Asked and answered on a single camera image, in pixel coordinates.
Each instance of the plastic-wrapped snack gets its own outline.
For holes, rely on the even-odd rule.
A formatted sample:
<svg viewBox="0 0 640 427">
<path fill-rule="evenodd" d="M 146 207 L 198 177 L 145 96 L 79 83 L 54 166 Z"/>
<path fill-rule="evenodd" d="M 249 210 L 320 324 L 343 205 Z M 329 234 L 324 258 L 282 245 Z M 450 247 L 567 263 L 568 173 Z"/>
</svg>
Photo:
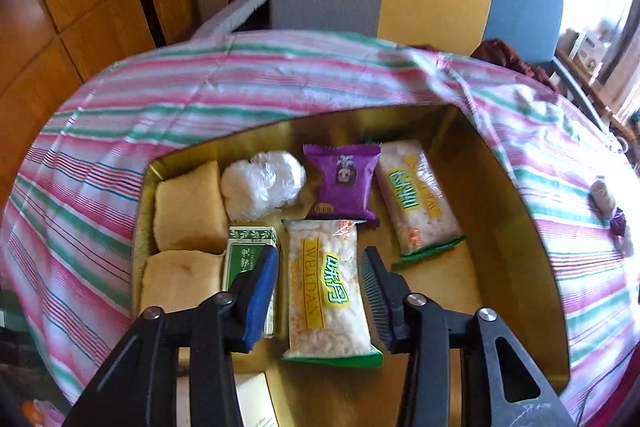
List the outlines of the plastic-wrapped snack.
<svg viewBox="0 0 640 427">
<path fill-rule="evenodd" d="M 400 243 L 401 258 L 420 259 L 462 241 L 447 199 L 417 140 L 383 143 L 376 177 Z"/>
<path fill-rule="evenodd" d="M 356 222 L 284 221 L 289 232 L 289 350 L 283 359 L 378 367 L 358 284 Z"/>
<path fill-rule="evenodd" d="M 257 221 L 295 203 L 305 183 L 305 168 L 293 155 L 269 151 L 229 165 L 220 178 L 220 190 L 230 220 Z"/>
<path fill-rule="evenodd" d="M 306 217 L 356 219 L 377 226 L 376 214 L 367 208 L 367 202 L 373 169 L 380 158 L 380 145 L 305 145 L 303 151 L 305 158 L 322 174 L 318 199 Z"/>
</svg>

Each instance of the pink and green stripes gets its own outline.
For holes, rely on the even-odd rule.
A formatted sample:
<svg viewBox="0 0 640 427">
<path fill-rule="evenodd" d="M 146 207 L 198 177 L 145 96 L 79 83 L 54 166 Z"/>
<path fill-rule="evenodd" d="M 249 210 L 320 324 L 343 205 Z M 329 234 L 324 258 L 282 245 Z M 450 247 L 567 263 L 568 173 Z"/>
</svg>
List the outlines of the pink and green stripes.
<svg viewBox="0 0 640 427">
<path fill-rule="evenodd" d="M 0 269 L 66 395 L 78 397 L 130 323 L 130 247 L 152 159 L 259 124 L 393 103 L 456 104 L 518 188 L 558 280 L 572 363 L 562 399 L 575 414 L 640 336 L 638 269 L 588 198 L 604 175 L 640 224 L 629 165 L 573 105 L 530 78 L 320 32 L 218 36 L 128 58 L 84 84 L 46 124 L 5 209 Z M 585 419 L 624 367 L 599 385 Z"/>
</svg>

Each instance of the purple snack package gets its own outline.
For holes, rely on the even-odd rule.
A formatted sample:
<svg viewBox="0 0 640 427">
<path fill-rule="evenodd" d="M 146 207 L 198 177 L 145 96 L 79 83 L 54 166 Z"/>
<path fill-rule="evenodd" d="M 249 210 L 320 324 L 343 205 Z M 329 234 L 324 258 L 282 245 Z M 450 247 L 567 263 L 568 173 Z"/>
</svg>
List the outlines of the purple snack package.
<svg viewBox="0 0 640 427">
<path fill-rule="evenodd" d="M 625 237 L 626 218 L 625 213 L 618 206 L 611 218 L 611 232 L 620 237 Z"/>
<path fill-rule="evenodd" d="M 307 219 L 363 219 L 376 223 L 367 208 L 373 169 L 380 158 L 379 144 L 343 147 L 305 145 L 305 158 L 322 175 L 316 203 Z"/>
</svg>

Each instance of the yellow label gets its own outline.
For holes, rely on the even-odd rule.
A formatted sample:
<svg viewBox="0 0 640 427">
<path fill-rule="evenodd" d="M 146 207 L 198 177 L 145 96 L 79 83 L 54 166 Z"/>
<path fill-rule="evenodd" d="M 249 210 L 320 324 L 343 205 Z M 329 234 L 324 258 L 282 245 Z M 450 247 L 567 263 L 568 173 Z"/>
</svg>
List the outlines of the yellow label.
<svg viewBox="0 0 640 427">
<path fill-rule="evenodd" d="M 331 203 L 316 203 L 316 212 L 318 214 L 331 214 L 334 206 Z"/>
<path fill-rule="evenodd" d="M 334 308 L 344 308 L 349 304 L 349 292 L 340 278 L 340 259 L 333 253 L 324 254 L 322 263 L 322 289 L 324 303 Z"/>
<path fill-rule="evenodd" d="M 420 166 L 420 159 L 418 156 L 415 154 L 408 154 L 404 157 L 404 161 L 409 167 L 411 178 L 413 179 L 415 186 L 418 188 L 420 199 L 422 200 L 424 207 L 427 209 L 429 217 L 431 219 L 442 217 L 442 209 L 438 204 L 438 199 L 435 194 L 433 194 L 433 191 L 429 186 L 420 178 L 420 176 L 418 176 L 418 168 Z"/>
<path fill-rule="evenodd" d="M 320 239 L 302 240 L 303 255 L 303 288 L 305 295 L 305 324 L 306 329 L 317 328 L 324 330 L 324 318 L 322 317 L 322 301 L 320 299 L 319 266 Z"/>
</svg>

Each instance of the gold tin box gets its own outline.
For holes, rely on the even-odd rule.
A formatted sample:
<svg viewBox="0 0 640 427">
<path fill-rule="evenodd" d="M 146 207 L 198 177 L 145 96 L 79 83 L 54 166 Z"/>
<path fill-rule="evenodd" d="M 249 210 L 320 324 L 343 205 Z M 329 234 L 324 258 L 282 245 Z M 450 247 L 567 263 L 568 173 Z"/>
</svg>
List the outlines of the gold tin box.
<svg viewBox="0 0 640 427">
<path fill-rule="evenodd" d="M 132 311 L 140 312 L 146 259 L 158 253 L 153 237 L 154 193 L 159 182 L 215 159 L 220 170 L 268 150 L 303 160 L 305 143 L 345 145 L 364 140 L 420 140 L 467 240 L 405 269 L 412 291 L 446 309 L 473 313 L 491 307 L 509 325 L 559 393 L 569 380 L 568 348 L 556 280 L 545 249 L 516 189 L 494 154 L 459 109 L 402 105 L 344 110 L 281 121 L 214 139 L 152 162 L 145 174 L 132 257 Z M 264 371 L 280 427 L 379 427 L 396 424 L 406 356 L 385 355 L 377 369 L 283 362 L 287 349 L 288 236 L 281 219 L 300 219 L 314 201 L 318 174 L 305 164 L 308 182 L 300 202 L 260 222 L 282 240 L 278 283 L 278 337 L 260 341 L 248 355 L 234 355 L 236 373 Z M 389 266 L 399 247 L 376 182 L 370 208 L 377 230 L 364 230 L 358 251 L 376 246 Z M 374 344 L 376 330 L 369 328 Z M 451 352 L 451 425 L 460 425 L 460 364 Z"/>
</svg>

